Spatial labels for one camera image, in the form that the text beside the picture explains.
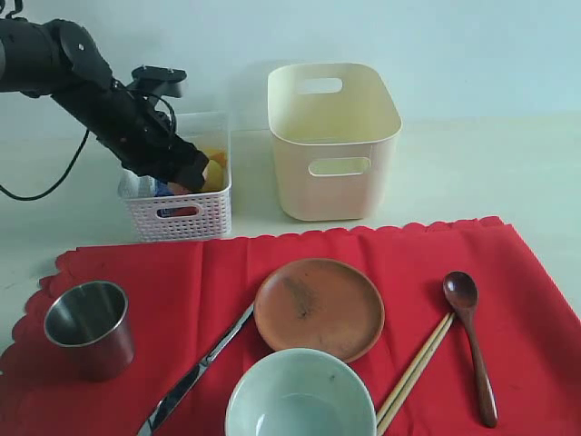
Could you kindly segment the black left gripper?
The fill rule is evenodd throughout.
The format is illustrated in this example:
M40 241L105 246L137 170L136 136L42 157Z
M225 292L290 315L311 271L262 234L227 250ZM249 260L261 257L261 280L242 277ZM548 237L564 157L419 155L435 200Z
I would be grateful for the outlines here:
M132 79L130 90L181 98L187 73L177 68L142 65L132 70ZM178 137L144 94L135 94L128 88L114 81L103 95L98 140L119 158L124 168L199 192L208 157Z

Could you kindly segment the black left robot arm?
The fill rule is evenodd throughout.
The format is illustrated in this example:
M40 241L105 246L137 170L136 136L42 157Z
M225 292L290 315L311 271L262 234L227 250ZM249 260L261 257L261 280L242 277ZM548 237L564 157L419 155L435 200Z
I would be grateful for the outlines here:
M1 21L1 90L31 98L48 95L139 176L199 191L208 157L177 134L173 113L155 106L179 98L187 74L141 66L132 82L113 76L82 26L55 19L39 25L24 18Z

